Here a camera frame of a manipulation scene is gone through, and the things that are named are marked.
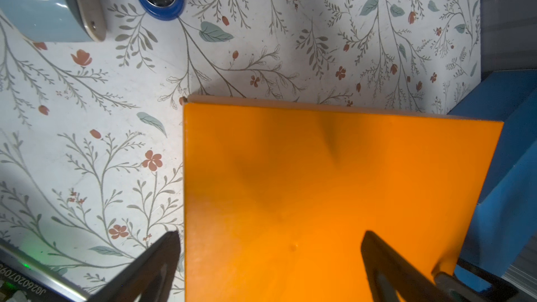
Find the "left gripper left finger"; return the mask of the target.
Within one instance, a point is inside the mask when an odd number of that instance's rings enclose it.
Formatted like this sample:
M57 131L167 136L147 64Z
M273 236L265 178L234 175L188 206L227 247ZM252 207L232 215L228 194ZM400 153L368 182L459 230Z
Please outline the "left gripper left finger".
M166 232L89 300L167 301L180 251L179 233Z

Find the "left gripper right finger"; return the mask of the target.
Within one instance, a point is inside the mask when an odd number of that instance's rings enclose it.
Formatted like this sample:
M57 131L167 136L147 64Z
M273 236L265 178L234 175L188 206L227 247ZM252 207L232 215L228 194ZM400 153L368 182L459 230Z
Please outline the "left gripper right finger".
M376 233L365 232L361 253L374 301L452 300Z

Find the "orange shoebox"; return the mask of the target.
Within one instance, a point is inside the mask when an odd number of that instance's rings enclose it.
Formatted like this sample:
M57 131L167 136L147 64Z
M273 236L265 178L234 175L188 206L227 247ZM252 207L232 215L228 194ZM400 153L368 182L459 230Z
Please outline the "orange shoebox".
M187 301L370 301L367 231L454 273L503 129L193 95L183 126Z

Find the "blue shoebox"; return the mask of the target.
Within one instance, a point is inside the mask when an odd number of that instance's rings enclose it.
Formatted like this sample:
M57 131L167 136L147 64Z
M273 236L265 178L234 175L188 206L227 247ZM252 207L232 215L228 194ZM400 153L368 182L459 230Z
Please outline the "blue shoebox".
M536 71L496 71L450 114L503 123L460 254L501 277L536 233Z

